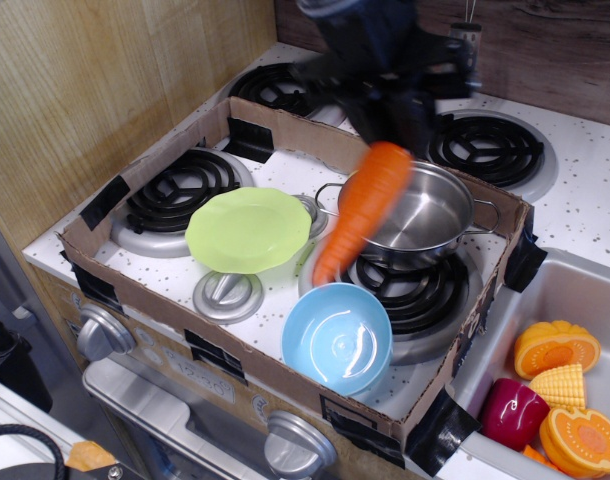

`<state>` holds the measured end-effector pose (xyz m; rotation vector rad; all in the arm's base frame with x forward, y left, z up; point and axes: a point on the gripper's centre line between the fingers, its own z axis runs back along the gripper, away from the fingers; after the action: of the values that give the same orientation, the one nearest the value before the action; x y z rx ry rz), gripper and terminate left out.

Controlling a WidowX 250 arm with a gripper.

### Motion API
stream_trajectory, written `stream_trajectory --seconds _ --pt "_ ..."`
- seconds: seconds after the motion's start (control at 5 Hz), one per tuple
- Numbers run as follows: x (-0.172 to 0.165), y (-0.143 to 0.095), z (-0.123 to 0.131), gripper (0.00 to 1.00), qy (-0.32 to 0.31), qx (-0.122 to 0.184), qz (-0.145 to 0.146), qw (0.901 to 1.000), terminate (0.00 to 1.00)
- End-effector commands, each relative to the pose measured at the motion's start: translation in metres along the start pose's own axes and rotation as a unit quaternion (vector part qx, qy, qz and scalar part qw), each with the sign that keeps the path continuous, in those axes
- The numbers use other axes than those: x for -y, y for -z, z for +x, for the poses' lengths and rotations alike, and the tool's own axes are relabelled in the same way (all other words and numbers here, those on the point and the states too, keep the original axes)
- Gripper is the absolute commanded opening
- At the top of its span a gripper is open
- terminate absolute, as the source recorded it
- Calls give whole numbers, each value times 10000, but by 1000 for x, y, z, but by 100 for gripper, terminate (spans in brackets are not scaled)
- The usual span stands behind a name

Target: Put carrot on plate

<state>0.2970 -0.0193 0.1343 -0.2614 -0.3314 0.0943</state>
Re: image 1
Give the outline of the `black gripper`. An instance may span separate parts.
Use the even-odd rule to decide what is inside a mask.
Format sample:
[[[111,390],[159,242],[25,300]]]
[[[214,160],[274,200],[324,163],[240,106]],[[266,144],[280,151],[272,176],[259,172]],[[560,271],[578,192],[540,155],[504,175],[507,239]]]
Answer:
[[[337,104],[367,143],[384,140],[379,107],[396,97],[399,144],[425,158],[434,100],[469,97],[463,44],[424,30],[415,9],[304,9],[328,51],[291,70],[315,104]]]

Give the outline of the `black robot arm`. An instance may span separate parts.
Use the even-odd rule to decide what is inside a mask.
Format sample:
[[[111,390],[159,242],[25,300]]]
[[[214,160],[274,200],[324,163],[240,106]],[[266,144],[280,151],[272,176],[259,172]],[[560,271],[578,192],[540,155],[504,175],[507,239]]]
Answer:
[[[425,156],[436,103],[470,96],[476,61],[466,39],[418,24],[412,1],[300,1],[328,50],[292,70],[317,105],[334,104],[368,144]]]

